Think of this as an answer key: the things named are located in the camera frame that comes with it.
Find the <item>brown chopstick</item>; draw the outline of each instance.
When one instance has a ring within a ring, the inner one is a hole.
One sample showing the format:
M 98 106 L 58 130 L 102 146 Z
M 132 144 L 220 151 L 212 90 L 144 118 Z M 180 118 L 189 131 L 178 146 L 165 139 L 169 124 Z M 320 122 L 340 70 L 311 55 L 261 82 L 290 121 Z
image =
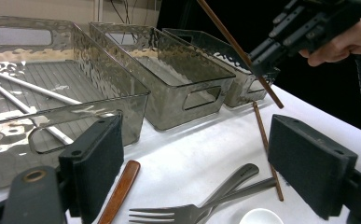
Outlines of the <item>brown chopstick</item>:
M 252 67 L 252 61 L 250 58 L 246 55 L 246 53 L 242 50 L 241 46 L 238 44 L 238 42 L 233 38 L 233 36 L 230 34 L 230 32 L 227 30 L 227 28 L 224 26 L 224 24 L 221 22 L 221 20 L 216 16 L 216 14 L 213 12 L 213 10 L 207 5 L 207 3 L 204 0 L 197 0 L 198 3 L 201 5 L 203 10 L 206 12 L 206 14 L 210 17 L 210 19 L 213 21 L 215 26 L 220 30 L 221 34 L 229 41 L 229 43 L 232 45 L 232 47 L 235 49 L 235 51 L 238 53 L 238 55 L 242 58 L 242 60 L 249 66 L 249 68 Z M 277 104 L 279 108 L 283 108 L 282 102 L 279 100 L 276 93 L 271 89 L 271 86 L 267 83 L 265 78 L 262 76 L 262 74 L 256 74 L 256 77 L 258 81 L 261 83 L 262 87 L 264 87 L 265 91 L 270 95 L 272 100 Z
M 253 102 L 253 108 L 256 113 L 256 118 L 257 118 L 258 128 L 261 133 L 262 143 L 264 144 L 265 152 L 268 154 L 268 138 L 267 135 L 265 134 L 264 125 L 262 123 L 262 119 L 259 114 L 259 109 L 256 101 Z M 283 197 L 282 188 L 280 187 L 278 175 L 276 174 L 275 168 L 273 168 L 271 164 L 270 164 L 270 168 L 271 168 L 272 177 L 276 180 L 276 191 L 278 193 L 279 200 L 282 202 L 285 200 L 285 198 Z
M 139 173 L 140 163 L 137 161 L 128 161 L 121 178 L 119 179 L 110 200 L 107 203 L 104 212 L 99 219 L 99 224 L 109 224 L 113 221 L 122 203 L 131 189 L 134 179 Z

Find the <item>metal fork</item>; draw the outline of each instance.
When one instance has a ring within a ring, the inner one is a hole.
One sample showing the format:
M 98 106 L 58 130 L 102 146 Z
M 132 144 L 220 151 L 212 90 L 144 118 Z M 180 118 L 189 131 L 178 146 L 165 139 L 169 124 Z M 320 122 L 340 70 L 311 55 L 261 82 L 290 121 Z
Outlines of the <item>metal fork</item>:
M 268 178 L 260 181 L 254 185 L 245 187 L 243 189 L 236 190 L 235 192 L 228 194 L 220 199 L 211 201 L 202 207 L 197 207 L 194 204 L 188 204 L 178 207 L 169 208 L 140 208 L 131 209 L 133 212 L 146 213 L 144 215 L 130 215 L 131 217 L 149 218 L 152 220 L 130 220 L 133 223 L 172 223 L 172 224 L 189 224 L 195 223 L 205 211 L 208 211 L 212 207 L 215 207 L 221 203 L 225 203 L 234 199 L 238 199 L 247 195 L 251 195 L 262 191 L 264 189 L 272 188 L 276 185 L 274 178 Z
M 207 204 L 215 199 L 219 199 L 220 197 L 226 195 L 227 193 L 233 191 L 237 187 L 239 187 L 242 183 L 244 183 L 246 180 L 250 179 L 254 175 L 258 174 L 259 169 L 256 165 L 252 163 L 247 163 L 241 167 L 239 167 L 237 170 L 235 170 L 223 183 L 209 196 L 204 204 Z M 213 210 L 215 210 L 215 207 L 212 207 L 206 211 L 204 211 L 200 217 L 195 220 L 195 224 L 199 223 L 205 223 L 206 220 L 209 218 L 209 216 L 212 214 Z

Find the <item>transparent gray bin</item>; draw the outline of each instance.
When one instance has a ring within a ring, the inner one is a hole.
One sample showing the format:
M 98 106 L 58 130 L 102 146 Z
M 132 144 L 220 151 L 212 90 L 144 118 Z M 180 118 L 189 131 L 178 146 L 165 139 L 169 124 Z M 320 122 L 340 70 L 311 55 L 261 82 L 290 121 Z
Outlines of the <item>transparent gray bin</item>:
M 218 112 L 235 77 L 154 27 L 91 22 L 90 35 L 151 90 L 146 118 L 159 131 Z
M 33 112 L 0 93 L 0 188 L 38 165 L 56 167 L 69 142 L 93 122 L 122 114 L 122 144 L 138 141 L 149 90 L 70 21 L 0 16 L 0 74 L 71 98 L 63 102 L 0 77 L 0 86 Z
M 235 49 L 224 41 L 202 31 L 162 28 L 162 32 L 176 38 L 191 49 L 202 52 L 203 55 L 229 69 L 236 78 L 232 82 L 224 104 L 229 107 L 246 105 L 253 101 L 263 100 L 267 92 L 243 62 Z M 271 86 L 279 74 L 274 69 L 263 75 Z

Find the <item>white cup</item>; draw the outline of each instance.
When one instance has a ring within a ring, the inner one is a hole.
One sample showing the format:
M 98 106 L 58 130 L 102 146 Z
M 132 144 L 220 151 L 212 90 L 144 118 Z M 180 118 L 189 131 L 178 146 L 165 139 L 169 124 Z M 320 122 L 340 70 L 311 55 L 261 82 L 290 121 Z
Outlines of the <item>white cup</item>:
M 256 208 L 244 215 L 240 224 L 284 224 L 283 221 L 271 210 Z

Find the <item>white table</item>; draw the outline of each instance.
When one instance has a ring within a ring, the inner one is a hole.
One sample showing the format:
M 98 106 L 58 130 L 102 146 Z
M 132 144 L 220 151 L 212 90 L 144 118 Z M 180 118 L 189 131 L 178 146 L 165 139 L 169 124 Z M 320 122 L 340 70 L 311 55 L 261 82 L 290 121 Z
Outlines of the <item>white table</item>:
M 273 114 L 299 119 L 357 153 L 356 169 L 361 171 L 361 130 L 275 86 L 272 89 L 285 108 L 279 109 L 269 96 L 258 102 L 267 136 Z M 246 163 L 253 163 L 259 168 L 259 174 L 246 185 L 271 177 L 251 105 L 235 109 L 223 106 L 217 114 L 163 133 L 155 131 L 145 120 L 139 142 L 124 150 L 124 165 L 128 160 L 136 160 L 141 163 L 141 170 L 113 222 L 118 224 L 128 223 L 130 208 L 188 203 L 201 205 L 228 175 Z M 284 224 L 346 222 L 349 213 L 346 207 L 342 208 L 339 217 L 325 221 L 279 178 L 285 197 L 283 202 L 278 200 L 276 189 L 268 189 L 252 197 L 220 205 L 207 223 L 239 223 L 247 211 L 258 207 L 272 210 Z M 6 196 L 6 190 L 0 191 L 0 200 Z M 78 223 L 79 219 L 71 218 L 69 221 Z

